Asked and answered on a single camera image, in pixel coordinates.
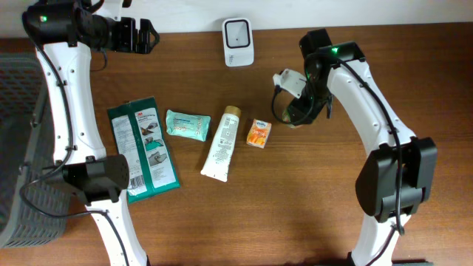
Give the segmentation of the white tube gold cap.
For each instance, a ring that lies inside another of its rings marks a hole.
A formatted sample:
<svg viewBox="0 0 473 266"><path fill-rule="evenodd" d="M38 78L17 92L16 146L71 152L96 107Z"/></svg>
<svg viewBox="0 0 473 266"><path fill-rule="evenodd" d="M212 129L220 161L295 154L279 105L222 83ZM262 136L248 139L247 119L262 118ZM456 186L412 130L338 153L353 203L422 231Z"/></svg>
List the white tube gold cap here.
<svg viewBox="0 0 473 266"><path fill-rule="evenodd" d="M237 137L241 109L226 106L211 143L201 175L221 182L228 181L228 171Z"/></svg>

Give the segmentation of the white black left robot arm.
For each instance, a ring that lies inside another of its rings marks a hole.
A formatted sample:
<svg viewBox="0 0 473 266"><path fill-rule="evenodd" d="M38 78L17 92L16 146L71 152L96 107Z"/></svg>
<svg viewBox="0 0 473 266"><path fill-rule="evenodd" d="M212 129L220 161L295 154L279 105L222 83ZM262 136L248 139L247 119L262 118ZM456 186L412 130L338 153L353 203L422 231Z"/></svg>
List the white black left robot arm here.
<svg viewBox="0 0 473 266"><path fill-rule="evenodd" d="M21 16L47 82L55 134L41 181L76 197L100 232L112 265L147 265L127 203L129 167L109 156L95 119L92 51L147 54L160 40L152 23L122 16L118 1L38 1Z"/></svg>

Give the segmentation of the green lid glass jar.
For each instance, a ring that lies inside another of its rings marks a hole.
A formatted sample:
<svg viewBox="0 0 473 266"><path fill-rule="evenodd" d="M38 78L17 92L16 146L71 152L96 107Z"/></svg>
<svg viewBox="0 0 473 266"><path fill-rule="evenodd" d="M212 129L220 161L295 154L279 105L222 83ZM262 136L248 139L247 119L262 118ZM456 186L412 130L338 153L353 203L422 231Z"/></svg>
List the green lid glass jar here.
<svg viewBox="0 0 473 266"><path fill-rule="evenodd" d="M295 114L292 114L289 112L289 109L286 109L282 113L282 119L284 122L287 122L286 126L288 126L291 129L297 129L301 127L297 121L299 120L299 117Z"/></svg>

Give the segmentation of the teal wet wipes pack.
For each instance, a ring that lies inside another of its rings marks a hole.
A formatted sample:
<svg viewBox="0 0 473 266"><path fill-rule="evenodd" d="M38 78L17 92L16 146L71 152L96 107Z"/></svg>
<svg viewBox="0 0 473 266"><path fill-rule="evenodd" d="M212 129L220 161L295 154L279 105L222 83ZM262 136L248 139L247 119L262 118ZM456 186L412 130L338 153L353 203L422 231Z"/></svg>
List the teal wet wipes pack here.
<svg viewBox="0 0 473 266"><path fill-rule="evenodd" d="M166 132L172 136L205 142L210 123L211 117L207 115L188 115L170 109L166 112Z"/></svg>

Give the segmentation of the orange small juice carton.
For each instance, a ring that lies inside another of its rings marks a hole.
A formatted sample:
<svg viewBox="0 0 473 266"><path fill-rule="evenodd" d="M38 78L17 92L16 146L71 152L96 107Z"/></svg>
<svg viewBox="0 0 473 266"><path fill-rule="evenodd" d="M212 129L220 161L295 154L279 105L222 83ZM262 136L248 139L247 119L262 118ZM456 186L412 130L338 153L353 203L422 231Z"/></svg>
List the orange small juice carton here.
<svg viewBox="0 0 473 266"><path fill-rule="evenodd" d="M248 132L246 143L250 146L263 149L268 142L271 128L271 123L254 119Z"/></svg>

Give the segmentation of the green 3M cloth package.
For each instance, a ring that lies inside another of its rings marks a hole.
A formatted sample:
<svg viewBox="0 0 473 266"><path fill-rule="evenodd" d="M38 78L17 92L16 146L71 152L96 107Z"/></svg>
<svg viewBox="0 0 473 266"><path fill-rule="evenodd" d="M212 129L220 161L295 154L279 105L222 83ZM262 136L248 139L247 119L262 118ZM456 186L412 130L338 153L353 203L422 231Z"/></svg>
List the green 3M cloth package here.
<svg viewBox="0 0 473 266"><path fill-rule="evenodd" d="M128 202L180 187L153 97L107 110L115 144L129 166Z"/></svg>

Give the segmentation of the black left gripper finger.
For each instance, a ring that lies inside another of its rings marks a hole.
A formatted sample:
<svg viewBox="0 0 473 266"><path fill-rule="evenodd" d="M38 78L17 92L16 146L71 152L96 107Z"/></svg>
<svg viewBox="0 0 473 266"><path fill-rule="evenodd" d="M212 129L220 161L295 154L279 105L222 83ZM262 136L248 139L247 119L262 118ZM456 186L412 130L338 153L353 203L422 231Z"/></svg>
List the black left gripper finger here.
<svg viewBox="0 0 473 266"><path fill-rule="evenodd" d="M157 32L154 29L154 27L153 27L150 20L145 19L145 18L141 18L140 19L139 34L140 35L156 35Z"/></svg>
<svg viewBox="0 0 473 266"><path fill-rule="evenodd" d="M138 43L138 52L140 54L149 54L159 42L160 36L158 34L141 34Z"/></svg>

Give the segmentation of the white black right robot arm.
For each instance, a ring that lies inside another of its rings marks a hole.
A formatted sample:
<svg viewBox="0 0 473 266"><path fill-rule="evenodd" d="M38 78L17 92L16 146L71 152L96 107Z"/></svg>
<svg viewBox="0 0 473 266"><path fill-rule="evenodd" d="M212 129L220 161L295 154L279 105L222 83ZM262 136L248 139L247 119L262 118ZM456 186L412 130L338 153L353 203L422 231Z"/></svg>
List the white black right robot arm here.
<svg viewBox="0 0 473 266"><path fill-rule="evenodd" d="M438 149L419 138L388 104L356 42L333 44L325 29L299 41L304 72L286 69L275 84L294 96L282 115L291 127L312 123L338 99L367 154L355 181L364 212L360 236L347 265L392 265L404 226L431 194Z"/></svg>

